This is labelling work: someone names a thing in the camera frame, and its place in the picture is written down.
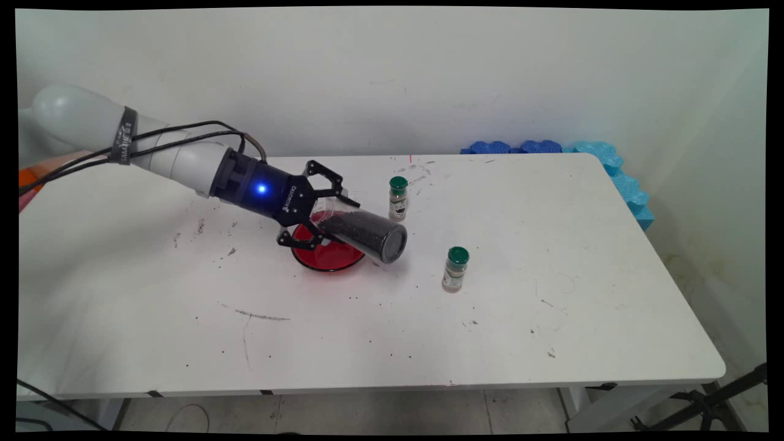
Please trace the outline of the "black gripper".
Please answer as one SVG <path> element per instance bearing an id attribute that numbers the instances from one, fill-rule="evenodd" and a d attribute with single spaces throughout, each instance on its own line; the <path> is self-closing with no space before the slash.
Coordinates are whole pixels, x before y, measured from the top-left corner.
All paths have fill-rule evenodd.
<path id="1" fill-rule="evenodd" d="M 331 187 L 314 189 L 308 181 L 314 175 L 326 178 Z M 348 196 L 342 185 L 343 180 L 341 175 L 314 160 L 306 163 L 303 176 L 287 173 L 230 149 L 219 163 L 211 196 L 273 219 L 285 227 L 278 232 L 278 245 L 314 251 L 328 239 L 324 232 L 311 223 L 316 199 L 335 197 L 348 206 L 361 207 L 360 203 Z M 293 232 L 289 231 L 288 227 L 294 225 Z M 310 236 L 297 236 L 300 230 L 308 232 Z"/>

